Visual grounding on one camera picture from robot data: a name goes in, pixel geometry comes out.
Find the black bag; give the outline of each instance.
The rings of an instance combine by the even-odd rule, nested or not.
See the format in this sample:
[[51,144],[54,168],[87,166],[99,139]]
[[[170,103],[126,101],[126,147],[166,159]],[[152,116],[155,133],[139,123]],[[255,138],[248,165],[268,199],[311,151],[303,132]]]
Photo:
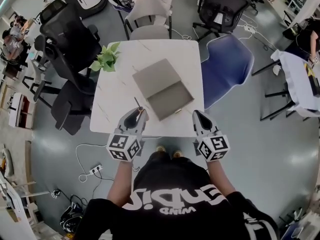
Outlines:
[[302,28],[296,23],[293,27],[290,27],[282,32],[283,36],[289,40],[296,40],[297,35],[301,32]]

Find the potted plant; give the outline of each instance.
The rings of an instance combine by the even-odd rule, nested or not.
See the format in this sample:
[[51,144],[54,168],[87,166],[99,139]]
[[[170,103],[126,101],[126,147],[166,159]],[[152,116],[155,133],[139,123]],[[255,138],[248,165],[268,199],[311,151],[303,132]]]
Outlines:
[[97,56],[97,60],[95,60],[89,68],[93,71],[99,71],[100,69],[106,72],[116,71],[115,63],[120,54],[120,51],[117,51],[119,45],[120,42],[116,42],[109,48],[103,46],[101,53]]

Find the blue chair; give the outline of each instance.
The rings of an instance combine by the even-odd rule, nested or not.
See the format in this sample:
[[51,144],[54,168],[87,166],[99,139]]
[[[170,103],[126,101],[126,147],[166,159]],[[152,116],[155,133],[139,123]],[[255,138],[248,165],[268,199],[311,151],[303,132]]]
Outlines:
[[248,78],[255,57],[234,35],[211,40],[206,45],[209,58],[201,63],[204,109]]

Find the sleeve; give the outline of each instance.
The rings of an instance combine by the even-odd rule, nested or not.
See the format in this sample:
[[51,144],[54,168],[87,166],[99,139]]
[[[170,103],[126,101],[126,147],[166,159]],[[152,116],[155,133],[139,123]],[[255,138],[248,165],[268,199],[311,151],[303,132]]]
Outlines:
[[240,192],[229,194],[226,199],[232,208],[242,215],[245,227],[251,239],[278,240],[279,229],[275,221],[267,214],[259,211],[254,204]]
[[76,229],[74,240],[98,240],[110,229],[112,220],[119,214],[120,207],[106,199],[92,199]]

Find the storage box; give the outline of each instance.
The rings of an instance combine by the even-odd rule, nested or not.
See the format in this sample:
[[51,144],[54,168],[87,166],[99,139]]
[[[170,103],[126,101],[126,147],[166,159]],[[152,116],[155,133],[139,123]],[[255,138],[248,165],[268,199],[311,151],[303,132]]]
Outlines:
[[167,59],[140,70],[133,79],[160,121],[194,100]]

